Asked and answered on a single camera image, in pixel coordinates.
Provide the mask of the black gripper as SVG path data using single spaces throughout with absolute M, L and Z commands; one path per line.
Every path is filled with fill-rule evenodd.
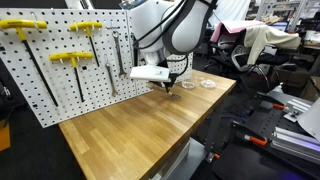
M 173 86 L 178 77 L 177 73 L 169 73 L 169 80 L 167 82 L 156 82 L 159 87 L 165 87 L 167 93 L 170 93 L 170 87 Z

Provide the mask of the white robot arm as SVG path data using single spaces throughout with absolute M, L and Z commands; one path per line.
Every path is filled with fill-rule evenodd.
M 128 15 L 135 40 L 146 64 L 133 67 L 129 77 L 164 85 L 169 92 L 181 72 L 171 73 L 170 55 L 188 55 L 201 44 L 218 0 L 134 0 Z

